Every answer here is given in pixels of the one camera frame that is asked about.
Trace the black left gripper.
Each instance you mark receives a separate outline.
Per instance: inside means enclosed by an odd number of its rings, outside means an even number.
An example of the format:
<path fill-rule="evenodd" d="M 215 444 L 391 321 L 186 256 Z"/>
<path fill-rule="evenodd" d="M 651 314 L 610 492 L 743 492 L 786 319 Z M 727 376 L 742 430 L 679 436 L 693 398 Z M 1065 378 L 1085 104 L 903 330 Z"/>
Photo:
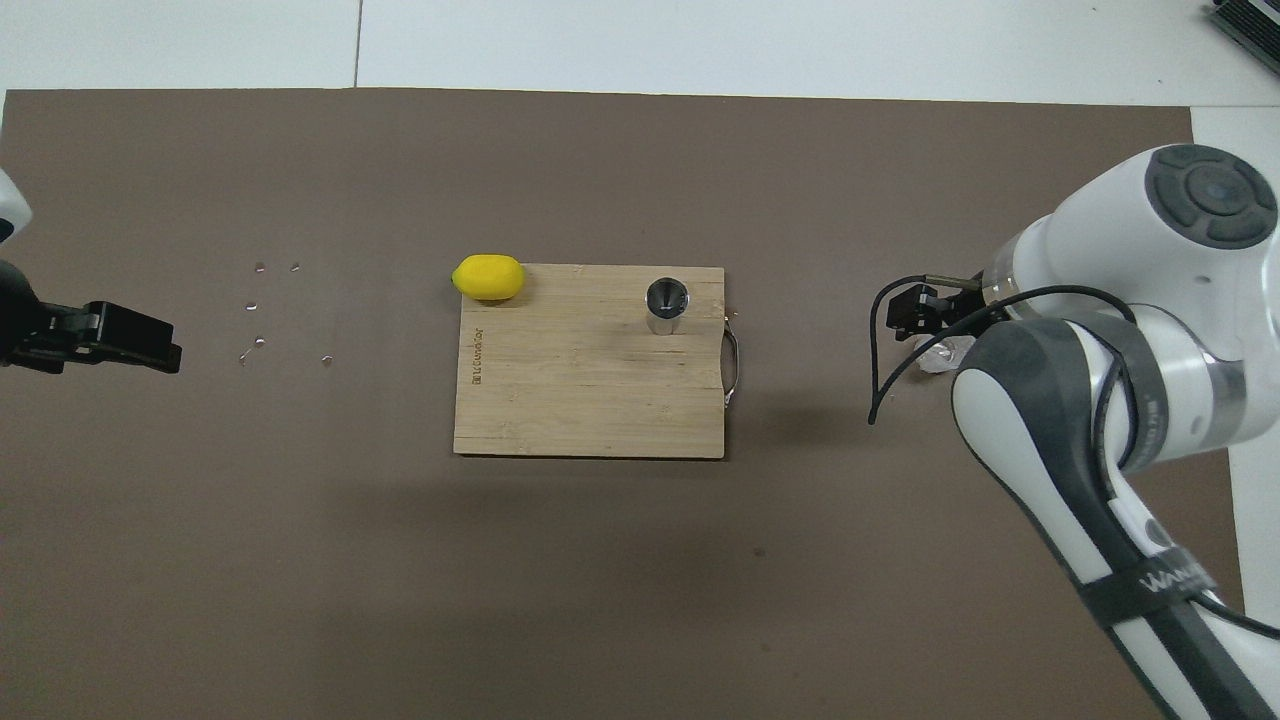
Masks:
<path fill-rule="evenodd" d="M 180 372 L 182 347 L 172 342 L 170 323 L 106 301 L 90 302 L 88 313 L 99 319 L 93 340 L 78 340 L 61 324 L 84 310 L 40 301 L 26 275 L 3 263 L 1 364 L 42 373 L 63 373 L 67 363 Z"/>

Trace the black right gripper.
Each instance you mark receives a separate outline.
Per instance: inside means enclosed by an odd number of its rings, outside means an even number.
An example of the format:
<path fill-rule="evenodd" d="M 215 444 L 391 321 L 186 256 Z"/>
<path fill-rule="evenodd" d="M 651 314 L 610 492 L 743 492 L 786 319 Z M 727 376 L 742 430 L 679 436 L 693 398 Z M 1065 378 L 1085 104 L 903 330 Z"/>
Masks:
<path fill-rule="evenodd" d="M 888 301 L 888 313 L 899 313 L 888 315 L 888 328 L 896 341 L 919 334 L 933 336 L 943 328 L 963 324 L 969 316 L 974 320 L 959 334 L 982 336 L 1001 323 L 1001 311 L 989 310 L 980 291 L 961 290 L 942 299 L 932 284 L 911 284 L 896 293 Z"/>

